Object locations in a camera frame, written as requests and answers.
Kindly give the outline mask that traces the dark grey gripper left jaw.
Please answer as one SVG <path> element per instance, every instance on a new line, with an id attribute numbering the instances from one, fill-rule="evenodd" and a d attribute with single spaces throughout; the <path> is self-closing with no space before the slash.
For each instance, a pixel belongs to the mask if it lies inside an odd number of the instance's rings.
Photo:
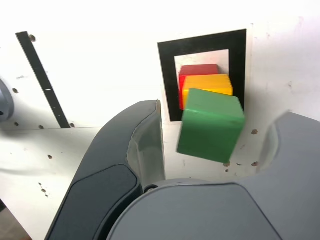
<path id="1" fill-rule="evenodd" d="M 86 151 L 46 235 L 48 240 L 105 240 L 123 211 L 165 175 L 159 100 L 112 118 Z"/>

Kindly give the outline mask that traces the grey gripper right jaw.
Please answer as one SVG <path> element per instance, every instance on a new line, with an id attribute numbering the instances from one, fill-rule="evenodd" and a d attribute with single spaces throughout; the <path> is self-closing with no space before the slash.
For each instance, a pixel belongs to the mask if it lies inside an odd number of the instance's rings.
<path id="1" fill-rule="evenodd" d="M 270 166 L 222 184 L 156 188 L 116 221 L 110 240 L 317 240 L 320 237 L 320 123 L 295 113 L 270 130 Z"/>

